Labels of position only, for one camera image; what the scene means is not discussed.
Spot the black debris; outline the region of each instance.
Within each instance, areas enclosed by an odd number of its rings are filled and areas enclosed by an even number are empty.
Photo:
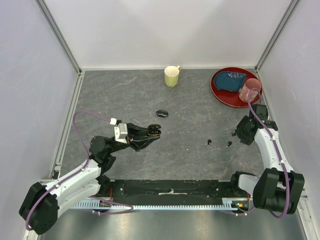
[[[169,113],[166,110],[158,110],[155,112],[155,114],[162,118],[166,118],[169,115]]]

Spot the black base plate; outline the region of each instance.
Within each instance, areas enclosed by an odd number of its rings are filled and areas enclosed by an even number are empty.
[[[113,201],[135,206],[191,206],[221,205],[222,198],[247,198],[247,193],[235,189],[230,181],[219,180],[114,180]],[[109,191],[102,191],[102,197],[110,197]]]

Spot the yellow mug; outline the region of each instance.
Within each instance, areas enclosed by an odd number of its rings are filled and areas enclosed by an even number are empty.
[[[179,73],[180,73],[180,66],[167,66],[164,70],[164,80],[165,84],[170,87],[174,88],[175,85],[178,83]]]

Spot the small black object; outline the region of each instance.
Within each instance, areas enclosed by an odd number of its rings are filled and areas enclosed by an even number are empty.
[[[160,129],[161,126],[159,124],[151,124],[148,126],[148,129]]]
[[[159,130],[159,129],[156,129],[156,128],[154,128],[154,129],[149,129],[148,130],[148,136],[160,136],[161,135],[161,131]]]
[[[168,117],[169,113],[166,110],[158,110],[156,111],[156,115],[162,118]]]

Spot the pink cup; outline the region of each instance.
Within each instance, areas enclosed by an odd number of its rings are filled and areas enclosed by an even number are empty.
[[[254,89],[254,88],[259,89],[259,91],[262,88],[262,84],[258,79],[249,78],[247,81],[245,81],[239,93],[239,98],[241,99],[241,101],[247,103],[249,92],[251,89]],[[252,91],[250,96],[250,102],[252,102],[257,95],[258,95],[258,91]]]

